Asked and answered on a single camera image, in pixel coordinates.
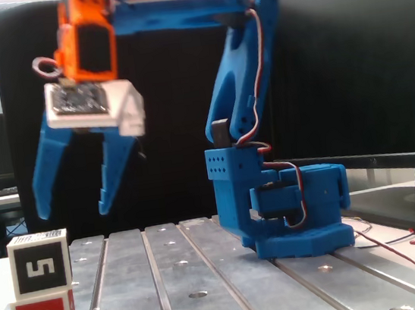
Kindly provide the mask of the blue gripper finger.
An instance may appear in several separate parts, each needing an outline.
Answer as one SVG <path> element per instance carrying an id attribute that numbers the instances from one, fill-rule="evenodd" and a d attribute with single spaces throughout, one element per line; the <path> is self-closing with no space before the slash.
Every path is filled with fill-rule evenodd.
<path id="1" fill-rule="evenodd" d="M 32 184 L 37 213 L 40 218 L 48 219 L 53 186 L 72 132 L 69 129 L 52 129 L 46 122 L 41 125 Z"/>
<path id="2" fill-rule="evenodd" d="M 119 191 L 124 169 L 131 150 L 135 145 L 134 136 L 121 136 L 117 127 L 99 130 L 103 134 L 102 142 L 102 188 L 100 189 L 99 213 L 108 214 Z"/>

